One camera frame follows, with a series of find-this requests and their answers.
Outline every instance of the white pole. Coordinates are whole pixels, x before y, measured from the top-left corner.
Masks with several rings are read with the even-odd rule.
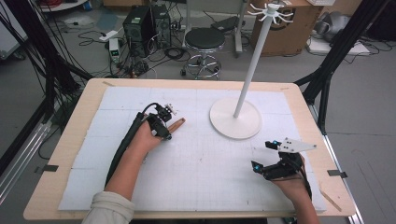
[[[270,31],[272,21],[272,17],[267,17],[262,23],[262,30],[260,31],[259,40],[257,41],[256,48],[254,49],[253,57],[247,71],[244,87],[241,90],[241,95],[239,96],[239,101],[236,105],[235,113],[233,114],[233,117],[236,119],[239,116],[239,112],[241,112],[242,104],[244,103],[245,97],[247,96],[248,86],[250,85],[251,79],[253,78],[253,74],[256,70],[257,63],[259,62],[260,55],[262,54],[262,47],[264,46],[265,39],[267,38],[268,32]]]

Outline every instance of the white coat rack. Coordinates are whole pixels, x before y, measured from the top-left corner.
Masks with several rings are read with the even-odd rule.
[[[254,71],[256,70],[257,62],[260,59],[262,47],[264,46],[265,39],[268,36],[271,23],[274,22],[275,24],[278,24],[276,22],[276,18],[280,18],[285,22],[292,22],[286,21],[282,18],[282,16],[291,16],[292,13],[285,15],[277,12],[280,7],[283,7],[281,5],[265,4],[265,8],[256,8],[253,5],[251,6],[259,12],[249,12],[249,14],[263,14],[264,16],[260,19],[260,21],[263,21],[263,24],[239,100],[230,98],[221,99],[215,102],[210,109],[210,120],[215,129],[233,139],[247,139],[254,136],[261,129],[261,113],[253,104],[245,101],[245,97],[247,95],[251,79],[253,78]]]

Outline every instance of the desk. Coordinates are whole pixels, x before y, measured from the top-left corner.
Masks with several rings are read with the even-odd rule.
[[[58,211],[66,187],[68,175],[74,158],[84,141],[102,96],[108,86],[241,90],[242,82],[222,81],[182,81],[182,80],[140,80],[140,79],[103,79],[89,81],[76,109],[64,130],[49,164],[59,165],[56,172],[44,172],[35,192],[27,204],[24,217],[34,219],[83,219],[86,212]],[[339,176],[329,176],[328,170],[336,169],[334,162],[323,142],[316,123],[304,101],[299,88],[291,83],[251,83],[252,91],[284,92],[300,136],[305,142],[313,142],[318,149],[308,151],[312,168],[318,179],[327,211],[320,216],[348,217],[355,214],[343,181]],[[135,212],[134,218],[217,218],[217,217],[285,217],[287,213],[269,212]]]

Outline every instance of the robotic hand device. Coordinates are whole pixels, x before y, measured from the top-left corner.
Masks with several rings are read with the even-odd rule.
[[[311,188],[306,178],[304,162],[299,152],[314,149],[316,145],[310,145],[297,140],[286,138],[282,143],[278,141],[265,142],[265,146],[274,150],[278,150],[280,161],[276,164],[263,166],[258,162],[252,161],[253,171],[262,175],[266,180],[282,180],[292,175],[301,173],[304,179],[305,188],[309,197],[312,197]]]
[[[153,105],[155,105],[155,110],[157,111],[157,114],[149,113],[147,116],[145,116],[146,111],[149,109],[149,107]],[[114,171],[116,170],[124,151],[131,143],[132,139],[134,139],[134,135],[144,121],[148,121],[151,131],[156,136],[161,137],[161,139],[163,140],[172,139],[171,132],[165,126],[166,122],[172,118],[172,114],[175,115],[176,112],[173,110],[173,107],[171,105],[165,105],[165,107],[163,107],[157,103],[149,104],[142,112],[137,113],[136,118],[134,119],[134,123],[131,125],[128,133],[122,139],[120,146],[117,149],[116,154],[114,155],[113,161],[110,164],[110,168],[106,177],[106,184],[110,180],[111,176],[113,176]]]

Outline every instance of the finger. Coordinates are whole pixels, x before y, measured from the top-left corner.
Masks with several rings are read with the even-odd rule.
[[[169,126],[168,130],[169,133],[174,133],[180,126],[185,122],[186,120],[184,118],[179,119],[175,123],[173,123],[171,126]]]

